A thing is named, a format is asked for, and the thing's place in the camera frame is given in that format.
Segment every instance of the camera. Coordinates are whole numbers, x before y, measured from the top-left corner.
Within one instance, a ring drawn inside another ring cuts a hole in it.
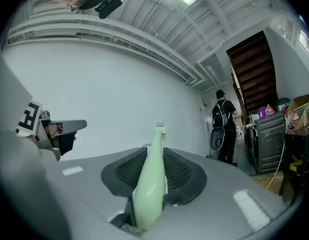
[[[99,13],[99,18],[103,20],[118,9],[122,4],[123,0],[103,0],[94,10]]]

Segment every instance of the purple bag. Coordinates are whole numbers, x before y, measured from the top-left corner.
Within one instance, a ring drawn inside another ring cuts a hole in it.
[[[266,107],[262,106],[261,108],[257,109],[259,118],[265,118],[267,116],[266,114]]]

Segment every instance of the cable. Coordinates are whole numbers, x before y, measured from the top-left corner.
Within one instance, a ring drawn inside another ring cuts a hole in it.
[[[64,129],[62,129],[62,127],[60,127],[59,129],[57,129],[57,130],[54,132],[54,134],[52,134],[52,135],[50,134],[50,138],[53,139],[54,136],[55,136],[55,134],[56,134],[59,130],[61,130],[61,132],[62,132]]]
[[[210,118],[211,118],[211,119],[212,119],[212,116],[211,116],[211,115],[212,115],[212,113],[213,113],[213,110],[214,110],[214,109],[212,109],[211,112],[210,112]]]
[[[285,133],[287,133],[287,131],[288,131],[287,116],[284,115],[284,117],[285,117]],[[275,173],[274,173],[274,175],[273,175],[273,177],[272,177],[272,180],[270,181],[270,183],[268,184],[268,186],[266,187],[266,189],[267,189],[267,188],[270,186],[270,184],[273,182],[273,180],[274,180],[274,178],[276,177],[276,174],[277,174],[277,172],[278,172],[278,170],[279,170],[279,167],[280,167],[280,164],[281,164],[281,160],[282,160],[282,158],[283,158],[284,151],[285,151],[285,144],[286,144],[286,141],[283,142],[283,148],[282,148],[282,153],[281,153],[280,161],[279,161],[279,164],[278,164],[278,168],[276,169],[276,171],[275,171]]]
[[[223,113],[221,112],[220,105],[218,105],[218,100],[216,101],[215,105],[218,106],[219,111],[220,111],[220,115],[222,116]],[[225,136],[226,136],[226,131],[225,131],[225,128],[224,128],[224,124],[225,124],[225,123],[224,123],[224,117],[222,116],[222,129],[223,129],[222,143],[221,143],[221,146],[220,146],[217,150],[215,150],[214,152],[212,152],[212,154],[209,154],[209,155],[208,155],[209,157],[212,156],[215,152],[219,151],[219,150],[222,148],[223,144],[224,144],[224,140],[225,140]]]
[[[266,187],[266,189],[267,189],[267,188],[270,186],[270,184],[273,182],[273,180],[274,180],[274,178],[276,177],[276,174],[277,174],[277,172],[278,172],[278,170],[279,170],[279,167],[280,167],[280,164],[281,164],[281,160],[282,160],[282,158],[283,158],[283,154],[284,154],[284,150],[285,150],[285,143],[286,143],[286,142],[283,143],[283,148],[282,148],[282,153],[281,153],[281,157],[280,157],[280,162],[279,162],[278,168],[276,169],[276,171],[275,171],[275,173],[274,173],[274,175],[273,175],[273,178],[272,178],[272,180],[270,181],[269,185]]]

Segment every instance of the window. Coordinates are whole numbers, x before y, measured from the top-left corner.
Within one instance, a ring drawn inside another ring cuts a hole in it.
[[[303,46],[303,48],[309,54],[309,39],[302,30],[300,30],[299,43]]]

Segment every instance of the light green bottle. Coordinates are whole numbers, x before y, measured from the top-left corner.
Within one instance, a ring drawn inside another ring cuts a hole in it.
[[[149,229],[163,210],[163,197],[166,193],[165,165],[161,147],[163,134],[166,134],[166,126],[158,123],[133,200],[136,225],[143,230]]]

